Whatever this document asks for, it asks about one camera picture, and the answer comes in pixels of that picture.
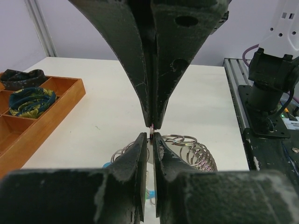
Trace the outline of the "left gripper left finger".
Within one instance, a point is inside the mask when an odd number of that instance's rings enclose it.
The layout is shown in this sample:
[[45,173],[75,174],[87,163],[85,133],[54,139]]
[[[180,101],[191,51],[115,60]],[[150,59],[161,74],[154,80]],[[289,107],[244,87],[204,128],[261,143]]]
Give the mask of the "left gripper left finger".
[[144,221],[147,171],[147,134],[107,168],[94,196],[95,224],[139,224]]

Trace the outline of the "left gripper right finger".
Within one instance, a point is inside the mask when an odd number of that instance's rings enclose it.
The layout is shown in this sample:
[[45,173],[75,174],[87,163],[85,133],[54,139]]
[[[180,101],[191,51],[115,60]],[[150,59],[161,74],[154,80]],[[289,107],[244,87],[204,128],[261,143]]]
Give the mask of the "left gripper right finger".
[[161,224],[197,224],[199,195],[194,188],[195,169],[177,156],[160,133],[153,134],[156,216]]

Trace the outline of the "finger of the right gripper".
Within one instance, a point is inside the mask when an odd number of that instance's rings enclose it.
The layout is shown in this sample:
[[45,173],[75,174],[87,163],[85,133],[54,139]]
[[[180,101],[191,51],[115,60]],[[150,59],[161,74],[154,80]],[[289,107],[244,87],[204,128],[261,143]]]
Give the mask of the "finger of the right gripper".
[[152,120],[155,129],[162,127],[171,94],[228,6],[228,0],[152,1],[157,45]]
[[140,30],[134,15],[135,0],[72,0],[102,35],[124,68],[141,104],[147,127],[152,124],[150,84]]

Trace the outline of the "metal key organiser disc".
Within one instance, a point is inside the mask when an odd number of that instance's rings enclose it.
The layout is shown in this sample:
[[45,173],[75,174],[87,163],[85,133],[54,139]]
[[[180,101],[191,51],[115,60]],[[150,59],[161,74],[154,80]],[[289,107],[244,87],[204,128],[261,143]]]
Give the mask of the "metal key organiser disc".
[[[195,137],[187,136],[187,135],[178,135],[178,134],[168,134],[162,136],[163,141],[169,145],[168,147],[176,153],[177,156],[180,157],[183,161],[185,161],[190,167],[199,170],[200,172],[217,172],[217,165],[214,160],[214,157],[207,149],[207,147],[198,142]],[[147,146],[147,162],[149,162],[150,157],[154,156],[154,153],[150,153],[150,138],[147,139],[148,146]],[[128,149],[134,144],[134,141],[129,143],[122,149],[116,151],[112,157],[110,162],[107,162],[103,165],[103,168],[108,167],[111,163],[113,163],[118,157],[122,156]],[[113,195],[112,198],[107,200],[108,203],[117,204],[122,203],[121,198],[117,198],[117,195]],[[152,205],[157,205],[157,202],[166,202],[159,201],[157,197],[157,191],[150,191],[146,188],[145,192],[145,199],[150,200]]]

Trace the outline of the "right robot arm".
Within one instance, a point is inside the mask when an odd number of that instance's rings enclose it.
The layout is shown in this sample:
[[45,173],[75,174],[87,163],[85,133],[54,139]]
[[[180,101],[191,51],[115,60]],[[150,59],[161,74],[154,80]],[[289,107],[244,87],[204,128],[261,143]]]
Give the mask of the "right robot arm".
[[[146,127],[162,127],[171,94],[206,39],[227,20],[228,0],[74,0],[123,66]],[[278,102],[299,81],[299,3],[281,0],[239,93],[255,136],[288,138]]]

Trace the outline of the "wooden compartment tray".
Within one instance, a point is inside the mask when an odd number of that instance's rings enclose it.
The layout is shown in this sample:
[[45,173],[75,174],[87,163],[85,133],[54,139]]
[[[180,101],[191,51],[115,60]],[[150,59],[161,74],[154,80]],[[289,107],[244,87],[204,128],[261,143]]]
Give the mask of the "wooden compartment tray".
[[81,78],[0,83],[0,176],[23,167],[85,95]]

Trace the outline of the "blue yellow rolled band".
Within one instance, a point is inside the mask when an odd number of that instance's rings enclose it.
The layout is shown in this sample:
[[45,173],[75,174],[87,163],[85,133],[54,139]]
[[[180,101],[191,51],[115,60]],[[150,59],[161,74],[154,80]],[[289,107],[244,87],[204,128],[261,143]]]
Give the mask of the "blue yellow rolled band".
[[13,116],[37,119],[57,100],[53,90],[29,87],[13,92],[9,97],[9,113]]

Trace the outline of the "black rolled band right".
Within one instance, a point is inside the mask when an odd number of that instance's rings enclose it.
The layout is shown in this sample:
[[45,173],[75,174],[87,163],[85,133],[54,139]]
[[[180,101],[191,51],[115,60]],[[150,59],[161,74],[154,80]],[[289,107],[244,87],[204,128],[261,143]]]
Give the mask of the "black rolled band right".
[[0,82],[6,90],[18,91],[29,87],[39,87],[47,81],[43,70],[36,69],[30,72],[7,69],[0,76]]

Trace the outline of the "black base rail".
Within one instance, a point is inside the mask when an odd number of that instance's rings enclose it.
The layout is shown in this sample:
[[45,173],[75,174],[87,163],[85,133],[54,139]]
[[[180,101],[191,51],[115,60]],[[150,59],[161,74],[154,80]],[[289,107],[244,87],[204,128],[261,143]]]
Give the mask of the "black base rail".
[[290,129],[277,114],[282,93],[239,85],[234,105],[249,168],[274,169],[292,180],[299,177],[299,128]]

